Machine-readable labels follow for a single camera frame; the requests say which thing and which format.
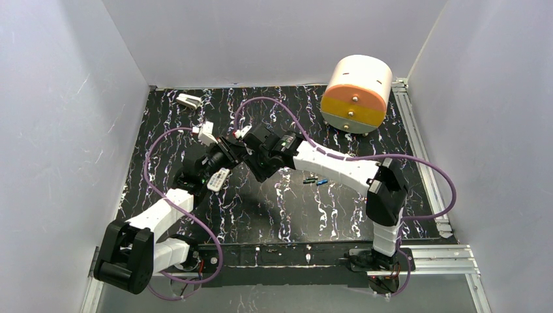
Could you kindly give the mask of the white remote control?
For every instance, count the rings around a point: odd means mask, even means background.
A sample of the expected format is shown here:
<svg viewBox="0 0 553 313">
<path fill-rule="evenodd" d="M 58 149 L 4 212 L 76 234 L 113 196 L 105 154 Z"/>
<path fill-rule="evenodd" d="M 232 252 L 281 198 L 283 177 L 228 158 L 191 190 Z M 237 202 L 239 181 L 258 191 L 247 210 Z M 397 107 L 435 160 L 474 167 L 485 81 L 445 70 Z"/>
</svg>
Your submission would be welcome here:
<svg viewBox="0 0 553 313">
<path fill-rule="evenodd" d="M 220 192 L 226 179 L 228 178 L 231 170 L 227 168 L 221 168 L 214 173 L 207 183 L 207 189 L 211 192 Z"/>
</svg>

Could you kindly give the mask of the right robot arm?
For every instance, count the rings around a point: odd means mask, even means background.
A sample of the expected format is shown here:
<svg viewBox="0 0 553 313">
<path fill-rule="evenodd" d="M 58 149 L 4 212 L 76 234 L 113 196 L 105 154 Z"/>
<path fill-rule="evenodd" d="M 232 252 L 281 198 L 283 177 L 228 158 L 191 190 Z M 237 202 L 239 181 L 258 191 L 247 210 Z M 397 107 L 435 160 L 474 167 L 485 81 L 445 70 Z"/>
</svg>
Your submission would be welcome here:
<svg viewBox="0 0 553 313">
<path fill-rule="evenodd" d="M 352 157 L 287 131 L 278 135 L 263 126 L 233 132 L 246 149 L 244 162 L 259 182 L 278 170 L 309 171 L 345 185 L 366 198 L 367 217 L 374 227 L 372 251 L 378 257 L 396 256 L 397 240 L 408 186 L 396 160 L 380 163 Z"/>
</svg>

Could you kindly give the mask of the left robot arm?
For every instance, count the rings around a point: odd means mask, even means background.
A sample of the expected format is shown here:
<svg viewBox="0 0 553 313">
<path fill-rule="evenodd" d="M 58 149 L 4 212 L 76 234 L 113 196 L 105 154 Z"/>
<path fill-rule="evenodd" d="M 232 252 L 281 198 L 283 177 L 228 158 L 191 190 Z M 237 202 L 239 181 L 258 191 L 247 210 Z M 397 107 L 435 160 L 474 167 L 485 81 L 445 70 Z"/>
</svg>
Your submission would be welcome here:
<svg viewBox="0 0 553 313">
<path fill-rule="evenodd" d="M 95 279 L 132 294 L 141 293 L 155 273 L 185 263 L 190 244 L 178 238 L 159 241 L 161 235 L 214 190 L 210 179 L 221 169 L 230 170 L 243 161 L 245 146 L 219 138 L 208 146 L 197 164 L 185 166 L 174 185 L 154 205 L 128 220 L 107 225 L 93 268 Z"/>
</svg>

